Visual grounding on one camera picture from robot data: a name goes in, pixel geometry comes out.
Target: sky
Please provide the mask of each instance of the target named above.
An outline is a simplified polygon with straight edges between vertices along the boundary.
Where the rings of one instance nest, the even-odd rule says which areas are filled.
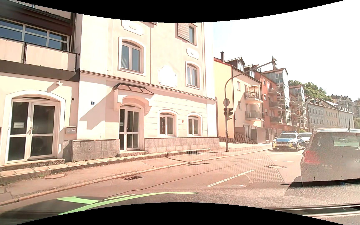
[[[214,56],[246,65],[277,60],[289,80],[312,82],[327,95],[360,98],[360,1],[214,22]],[[272,69],[269,64],[262,71]]]

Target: traffic light pole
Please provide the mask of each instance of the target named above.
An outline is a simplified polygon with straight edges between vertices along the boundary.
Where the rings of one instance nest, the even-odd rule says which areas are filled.
[[[237,74],[237,75],[235,75],[235,76],[232,76],[230,79],[228,79],[228,80],[226,81],[226,84],[224,85],[224,99],[227,99],[227,98],[226,98],[226,86],[227,86],[227,83],[229,83],[230,80],[232,80],[233,78],[236,78],[236,77],[238,77],[238,76],[244,75],[244,74],[246,74],[246,73],[249,73],[250,71],[255,70],[255,69],[258,69],[258,68],[260,68],[260,67],[262,67],[262,66],[266,66],[266,65],[268,65],[268,64],[271,64],[271,63],[272,63],[273,65],[276,65],[275,61],[276,61],[276,59],[273,59],[270,63],[263,64],[263,65],[261,65],[261,66],[252,68],[252,69],[250,69],[250,70],[248,70],[248,71],[245,71],[245,72],[243,72],[243,73],[241,73],[241,74]],[[226,126],[226,151],[228,152],[228,151],[229,151],[229,136],[228,136],[228,130],[227,130],[227,116],[226,116],[224,119],[225,119],[225,123],[224,123],[224,124],[225,124],[225,126]]]

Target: car taillight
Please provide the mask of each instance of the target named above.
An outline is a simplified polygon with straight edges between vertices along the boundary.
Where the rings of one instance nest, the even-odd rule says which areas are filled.
[[[304,163],[319,164],[319,157],[315,151],[304,152]]]

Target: stone step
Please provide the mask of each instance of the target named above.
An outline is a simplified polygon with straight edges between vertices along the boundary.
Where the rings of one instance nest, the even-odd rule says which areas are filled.
[[[182,154],[199,154],[200,152],[208,152],[208,151],[210,151],[210,149],[192,149],[186,151],[174,151],[174,152],[163,152],[163,153],[160,152],[160,153],[152,153],[152,154],[144,153],[143,155],[136,155],[136,156],[93,159],[93,160],[79,161],[79,162],[68,162],[64,164],[55,164],[48,166],[38,166],[32,168],[0,171],[0,186],[7,185],[13,182],[48,176],[51,174],[73,171],[77,169],[85,169],[94,166],[103,166],[114,163],[131,162],[131,161],[138,161],[145,159],[163,158],[167,156],[175,156]]]
[[[20,163],[10,163],[4,166],[0,166],[0,172],[17,170],[17,169],[27,169],[27,168],[40,167],[40,166],[52,166],[52,165],[59,165],[64,163],[65,163],[64,159],[42,159],[42,160],[33,160],[33,161],[26,161]]]
[[[136,156],[136,155],[147,155],[149,154],[149,151],[123,151],[119,152],[116,157],[122,158],[122,157],[129,157],[129,156]]]

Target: car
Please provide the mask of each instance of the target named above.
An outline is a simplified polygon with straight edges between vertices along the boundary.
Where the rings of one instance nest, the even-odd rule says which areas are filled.
[[[303,138],[303,140],[306,143],[309,143],[309,139],[310,139],[310,136],[312,136],[312,133],[311,132],[300,133],[300,136]]]
[[[272,141],[272,149],[293,149],[299,151],[302,146],[301,143],[305,143],[303,138],[297,133],[282,133],[276,139]]]
[[[283,132],[281,132],[282,134],[285,134],[285,133],[294,133],[294,134],[297,134],[297,132],[296,131],[293,131],[293,130],[290,130],[290,131],[283,131]]]
[[[360,179],[360,129],[318,129],[301,145],[302,183]]]

